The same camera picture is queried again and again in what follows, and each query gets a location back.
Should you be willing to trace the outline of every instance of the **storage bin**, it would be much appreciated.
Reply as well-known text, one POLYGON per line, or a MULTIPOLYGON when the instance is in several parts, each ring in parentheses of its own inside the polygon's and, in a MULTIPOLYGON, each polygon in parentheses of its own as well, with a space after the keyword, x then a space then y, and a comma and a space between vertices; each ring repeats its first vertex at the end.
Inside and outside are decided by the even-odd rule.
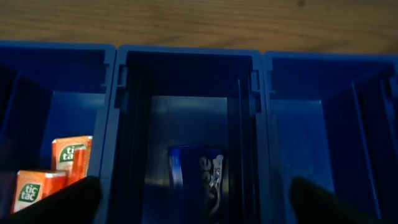
POLYGON ((265 55, 276 223, 295 223, 301 176, 373 217, 397 220, 397 57, 265 55))
POLYGON ((51 169, 55 138, 89 134, 98 176, 115 56, 108 44, 0 41, 0 171, 51 169))
POLYGON ((255 223, 252 156, 265 142, 256 133, 266 136, 262 59, 253 50, 122 46, 95 222, 178 223, 167 148, 199 143, 228 149, 222 222, 255 223))

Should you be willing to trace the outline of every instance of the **black blurry object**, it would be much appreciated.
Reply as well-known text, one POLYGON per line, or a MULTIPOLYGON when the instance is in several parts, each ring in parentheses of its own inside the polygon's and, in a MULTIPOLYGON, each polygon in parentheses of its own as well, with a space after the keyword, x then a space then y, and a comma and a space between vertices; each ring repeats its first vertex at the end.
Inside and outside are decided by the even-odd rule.
POLYGON ((299 224, 386 223, 361 213, 303 178, 293 180, 290 187, 290 202, 299 224))
POLYGON ((99 178, 86 177, 0 223, 92 223, 100 200, 99 178))

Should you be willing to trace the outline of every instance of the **wooden table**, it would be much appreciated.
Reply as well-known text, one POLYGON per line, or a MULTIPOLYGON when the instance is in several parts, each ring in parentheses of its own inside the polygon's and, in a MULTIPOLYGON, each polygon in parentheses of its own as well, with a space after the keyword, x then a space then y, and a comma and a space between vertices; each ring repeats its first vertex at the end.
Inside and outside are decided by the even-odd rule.
POLYGON ((398 52, 398 0, 0 0, 0 39, 398 52))

